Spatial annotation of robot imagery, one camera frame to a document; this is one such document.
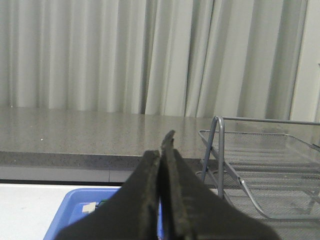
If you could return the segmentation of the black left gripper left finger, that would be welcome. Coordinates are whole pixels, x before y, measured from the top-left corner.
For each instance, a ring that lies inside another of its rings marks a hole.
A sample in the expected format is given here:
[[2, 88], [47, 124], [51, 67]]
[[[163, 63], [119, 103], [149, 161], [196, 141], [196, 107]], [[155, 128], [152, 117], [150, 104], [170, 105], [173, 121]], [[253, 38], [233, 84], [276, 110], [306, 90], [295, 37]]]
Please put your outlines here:
[[160, 152], [147, 150], [134, 172], [106, 203], [63, 228], [59, 240], [158, 239]]

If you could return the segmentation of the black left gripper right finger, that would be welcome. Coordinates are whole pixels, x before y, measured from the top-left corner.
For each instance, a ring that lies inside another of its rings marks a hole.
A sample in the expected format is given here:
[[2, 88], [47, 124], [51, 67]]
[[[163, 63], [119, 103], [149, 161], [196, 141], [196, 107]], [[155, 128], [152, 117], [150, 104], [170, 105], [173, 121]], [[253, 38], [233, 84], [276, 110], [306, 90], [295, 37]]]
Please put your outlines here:
[[174, 148], [174, 130], [161, 143], [159, 194], [166, 240], [276, 240], [268, 225], [235, 209], [192, 172]]

